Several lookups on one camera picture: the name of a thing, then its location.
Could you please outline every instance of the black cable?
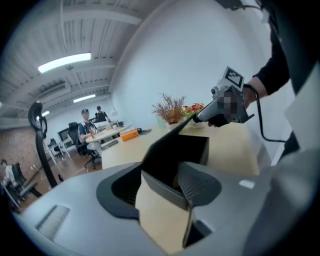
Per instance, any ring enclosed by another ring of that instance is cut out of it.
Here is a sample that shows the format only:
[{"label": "black cable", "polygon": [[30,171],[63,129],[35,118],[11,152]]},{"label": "black cable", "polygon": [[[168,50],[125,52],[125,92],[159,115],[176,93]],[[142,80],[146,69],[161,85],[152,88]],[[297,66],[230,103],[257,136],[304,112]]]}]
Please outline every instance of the black cable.
[{"label": "black cable", "polygon": [[234,9],[234,11],[239,10],[239,9],[244,9],[245,10],[246,8],[256,8],[259,11],[261,11],[261,9],[258,6],[255,6],[255,5],[242,5],[242,6],[239,6],[238,8],[236,8],[236,9]]},{"label": "black cable", "polygon": [[261,132],[261,136],[262,138],[264,138],[267,142],[280,142],[280,143],[285,143],[285,140],[281,140],[281,139],[269,139],[266,138],[264,135],[264,126],[263,126],[263,122],[262,122],[262,114],[261,114],[261,106],[260,106],[260,99],[259,99],[259,95],[257,90],[250,84],[245,84],[244,87],[249,88],[251,91],[253,91],[255,99],[256,99],[256,105],[258,107],[258,116],[259,116],[259,123],[260,123],[260,132]]}]

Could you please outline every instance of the black sleeve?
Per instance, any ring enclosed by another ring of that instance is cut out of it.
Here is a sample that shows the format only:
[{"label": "black sleeve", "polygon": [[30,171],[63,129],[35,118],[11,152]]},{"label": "black sleeve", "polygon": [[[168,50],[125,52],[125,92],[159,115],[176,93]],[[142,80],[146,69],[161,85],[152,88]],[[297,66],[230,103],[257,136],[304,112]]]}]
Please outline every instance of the black sleeve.
[{"label": "black sleeve", "polygon": [[289,70],[286,56],[281,48],[277,35],[271,30],[271,58],[260,71],[254,75],[263,83],[268,95],[278,91],[289,81]]}]

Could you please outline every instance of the ceiling light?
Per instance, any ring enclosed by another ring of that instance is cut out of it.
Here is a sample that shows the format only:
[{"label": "ceiling light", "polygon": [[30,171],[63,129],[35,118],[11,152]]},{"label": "ceiling light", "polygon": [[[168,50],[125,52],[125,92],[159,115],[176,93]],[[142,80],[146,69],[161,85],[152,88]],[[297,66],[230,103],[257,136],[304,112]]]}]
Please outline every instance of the ceiling light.
[{"label": "ceiling light", "polygon": [[44,73],[46,71],[52,70],[54,68],[67,65],[70,63],[75,63],[75,62],[81,62],[81,61],[88,61],[91,59],[91,53],[82,53],[82,54],[76,54],[76,55],[71,55],[68,57],[64,58],[58,58],[56,60],[50,61],[46,64],[43,64],[38,67],[38,70],[41,73]]},{"label": "ceiling light", "polygon": [[73,100],[73,103],[84,101],[86,99],[90,99],[90,98],[94,98],[94,97],[96,97],[95,94],[88,95],[88,96],[85,96],[85,97],[82,97],[82,98],[76,98],[76,99]]},{"label": "ceiling light", "polygon": [[50,113],[49,111],[46,111],[46,112],[42,113],[41,116],[45,117],[46,115],[49,115],[49,113]]}]

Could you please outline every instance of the vase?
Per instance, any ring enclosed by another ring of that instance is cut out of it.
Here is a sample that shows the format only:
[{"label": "vase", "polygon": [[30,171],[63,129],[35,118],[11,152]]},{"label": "vase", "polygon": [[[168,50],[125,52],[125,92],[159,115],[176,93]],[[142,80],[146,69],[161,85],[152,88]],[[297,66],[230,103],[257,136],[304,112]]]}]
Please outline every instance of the vase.
[{"label": "vase", "polygon": [[172,124],[166,123],[166,127],[169,132],[172,131],[174,128],[176,128],[178,125],[180,125],[180,123],[172,123]]},{"label": "vase", "polygon": [[195,122],[193,119],[191,119],[188,124],[191,129],[205,128],[206,125],[204,122]]}]

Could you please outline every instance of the white table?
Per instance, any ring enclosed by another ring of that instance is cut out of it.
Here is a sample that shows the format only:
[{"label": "white table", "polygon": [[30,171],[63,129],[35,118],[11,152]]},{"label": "white table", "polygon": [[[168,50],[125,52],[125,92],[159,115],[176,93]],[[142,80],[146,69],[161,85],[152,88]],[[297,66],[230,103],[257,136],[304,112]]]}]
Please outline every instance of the white table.
[{"label": "white table", "polygon": [[131,126],[131,124],[127,124],[127,125],[124,125],[123,127],[117,128],[117,129],[110,129],[110,130],[104,129],[103,131],[97,133],[94,138],[92,138],[91,136],[89,138],[87,138],[85,140],[85,142],[92,143],[92,142],[102,141],[106,138],[109,138],[109,137],[112,137],[116,134],[119,134],[121,131],[128,129],[130,126]]},{"label": "white table", "polygon": [[[168,131],[157,126],[146,135],[122,141],[102,151],[102,168],[141,162],[150,145]],[[209,137],[207,166],[226,172],[258,175],[256,154],[251,146],[251,136],[245,125],[231,123],[220,128],[185,128],[180,134]],[[136,195],[135,207],[139,210],[142,229],[168,254],[181,251],[189,212],[167,201],[151,190],[141,176],[141,186]]]}]

